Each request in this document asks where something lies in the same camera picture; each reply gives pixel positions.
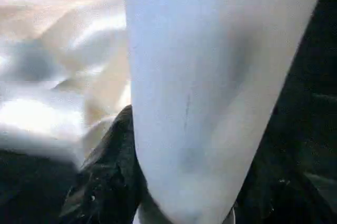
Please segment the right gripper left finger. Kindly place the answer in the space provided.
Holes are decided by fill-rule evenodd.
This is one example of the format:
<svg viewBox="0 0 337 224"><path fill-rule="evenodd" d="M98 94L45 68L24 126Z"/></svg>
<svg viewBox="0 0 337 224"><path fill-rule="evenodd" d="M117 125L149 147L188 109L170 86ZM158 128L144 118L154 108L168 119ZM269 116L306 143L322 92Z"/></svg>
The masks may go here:
<svg viewBox="0 0 337 224"><path fill-rule="evenodd" d="M76 175L58 223L132 223L144 187L128 105Z"/></svg>

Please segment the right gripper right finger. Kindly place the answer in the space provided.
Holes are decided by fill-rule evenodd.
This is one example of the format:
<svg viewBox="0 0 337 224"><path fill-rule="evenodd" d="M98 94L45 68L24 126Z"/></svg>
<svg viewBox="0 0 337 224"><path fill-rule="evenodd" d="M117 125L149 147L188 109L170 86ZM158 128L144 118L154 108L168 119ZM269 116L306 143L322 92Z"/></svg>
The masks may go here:
<svg viewBox="0 0 337 224"><path fill-rule="evenodd" d="M336 223L336 213L266 129L233 206L236 223Z"/></svg>

